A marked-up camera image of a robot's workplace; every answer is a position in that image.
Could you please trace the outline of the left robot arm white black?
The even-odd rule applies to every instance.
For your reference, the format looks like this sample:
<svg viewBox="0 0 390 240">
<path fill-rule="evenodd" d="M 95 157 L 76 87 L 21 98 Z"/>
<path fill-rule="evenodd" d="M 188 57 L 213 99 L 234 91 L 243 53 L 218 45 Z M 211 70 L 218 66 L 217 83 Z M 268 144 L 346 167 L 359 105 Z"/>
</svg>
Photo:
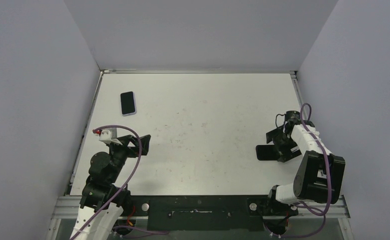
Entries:
<svg viewBox="0 0 390 240">
<path fill-rule="evenodd" d="M 97 133 L 109 151 L 98 152 L 90 159 L 72 240 L 105 240 L 118 218 L 135 210 L 131 192 L 127 187 L 115 186 L 115 182 L 128 158 L 138 159 L 149 151 L 150 135 L 117 137 L 112 129 Z"/>
</svg>

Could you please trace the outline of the black phone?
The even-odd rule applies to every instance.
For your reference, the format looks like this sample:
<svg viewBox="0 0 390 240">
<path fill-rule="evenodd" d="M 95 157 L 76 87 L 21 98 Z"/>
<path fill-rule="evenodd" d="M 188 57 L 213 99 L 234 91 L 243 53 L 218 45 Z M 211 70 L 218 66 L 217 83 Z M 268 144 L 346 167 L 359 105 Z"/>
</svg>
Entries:
<svg viewBox="0 0 390 240">
<path fill-rule="evenodd" d="M 120 94 L 122 116 L 135 115 L 137 113 L 135 95 L 133 91 Z"/>
</svg>

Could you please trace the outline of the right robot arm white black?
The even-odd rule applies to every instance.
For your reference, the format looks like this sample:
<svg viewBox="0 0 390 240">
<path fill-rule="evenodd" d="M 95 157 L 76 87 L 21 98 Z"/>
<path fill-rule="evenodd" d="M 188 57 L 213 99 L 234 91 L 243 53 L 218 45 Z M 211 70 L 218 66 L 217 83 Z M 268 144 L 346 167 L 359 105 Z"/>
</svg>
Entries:
<svg viewBox="0 0 390 240">
<path fill-rule="evenodd" d="M 265 134 L 266 145 L 257 146 L 257 158 L 285 163 L 301 156 L 302 161 L 292 183 L 272 187 L 265 207 L 273 215 L 285 205 L 326 215 L 338 201 L 345 160 L 325 147 L 313 122 L 303 120 L 300 112 L 290 110 L 283 117 L 282 125 Z"/>
</svg>

